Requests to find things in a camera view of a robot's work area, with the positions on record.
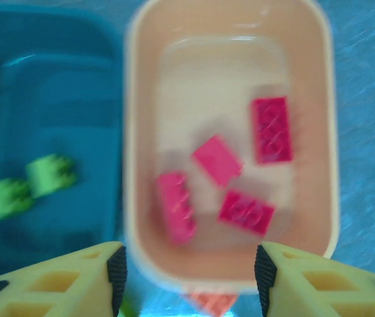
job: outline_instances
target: teal plastic bin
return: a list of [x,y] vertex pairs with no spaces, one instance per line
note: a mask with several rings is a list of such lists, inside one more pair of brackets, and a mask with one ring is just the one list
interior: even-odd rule
[[0,179],[50,154],[77,183],[0,221],[0,274],[113,240],[121,205],[121,38],[89,13],[0,5]]

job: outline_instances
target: toy brick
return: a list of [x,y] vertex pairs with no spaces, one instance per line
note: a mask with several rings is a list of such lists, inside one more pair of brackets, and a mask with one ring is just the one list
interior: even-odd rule
[[0,180],[0,220],[22,213],[33,204],[27,181],[11,178]]
[[219,220],[265,236],[275,208],[264,202],[230,190],[222,204]]
[[52,194],[76,182],[74,162],[59,155],[39,158],[26,166],[34,197]]
[[212,317],[221,317],[230,309],[238,299],[238,295],[193,293],[186,297],[198,309],[210,314]]
[[182,172],[163,174],[156,181],[170,239],[176,244],[189,242],[196,232],[193,209]]
[[287,99],[255,99],[251,111],[257,162],[290,162],[293,151]]
[[192,157],[220,187],[226,187],[232,178],[239,177],[244,163],[228,148],[219,135],[205,142]]
[[127,298],[121,302],[118,317],[139,317],[139,313],[129,304]]

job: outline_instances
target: red object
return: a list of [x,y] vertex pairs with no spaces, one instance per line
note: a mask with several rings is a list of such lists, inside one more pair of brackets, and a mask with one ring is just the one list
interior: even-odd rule
[[233,223],[265,236],[275,208],[262,201],[233,190],[228,191],[222,204],[219,220]]
[[286,98],[255,99],[251,110],[257,162],[290,162],[293,152]]
[[193,293],[185,296],[212,317],[223,317],[238,299],[238,295],[231,294]]
[[167,229],[173,243],[185,244],[196,232],[190,194],[186,189],[186,176],[172,172],[158,177],[156,184],[164,211]]
[[205,142],[192,157],[220,187],[226,187],[230,179],[239,177],[243,170],[244,163],[219,135]]

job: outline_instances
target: pink plastic bin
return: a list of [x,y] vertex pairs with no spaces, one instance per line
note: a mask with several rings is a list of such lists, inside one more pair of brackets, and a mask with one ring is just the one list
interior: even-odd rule
[[[125,226],[139,269],[181,293],[256,293],[261,238],[217,221],[226,190],[191,154],[215,134],[244,162],[228,188],[276,210],[266,240],[329,257],[339,232],[329,26],[311,0],[150,0],[127,37]],[[258,165],[256,98],[287,96],[294,160]],[[197,233],[168,239],[154,180],[183,170]]]

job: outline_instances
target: plastic bin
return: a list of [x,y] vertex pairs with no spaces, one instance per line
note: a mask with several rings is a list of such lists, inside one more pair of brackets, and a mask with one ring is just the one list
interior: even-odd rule
[[[127,41],[125,224],[139,268],[188,293],[256,293],[259,237],[216,222],[218,190],[189,158],[220,133],[245,161],[230,186],[277,206],[266,240],[330,257],[339,234],[328,21],[307,0],[151,0]],[[254,163],[250,102],[287,95],[295,159]],[[198,231],[167,238],[154,179],[187,172]]]
[[78,182],[0,221],[0,274],[113,240],[121,205],[121,48],[91,14],[0,5],[0,179],[50,154]]

